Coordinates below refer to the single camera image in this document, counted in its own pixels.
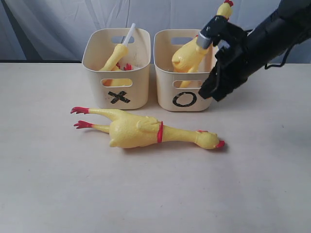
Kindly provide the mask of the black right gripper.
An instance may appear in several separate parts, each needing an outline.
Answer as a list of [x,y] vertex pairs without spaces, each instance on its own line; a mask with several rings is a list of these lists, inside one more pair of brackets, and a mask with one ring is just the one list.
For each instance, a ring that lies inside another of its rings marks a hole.
[[247,35],[247,31],[235,24],[213,23],[212,44],[218,45],[223,40],[229,47],[221,47],[216,53],[216,65],[198,91],[203,99],[221,101],[247,81],[247,75],[242,74],[245,68],[244,43]]

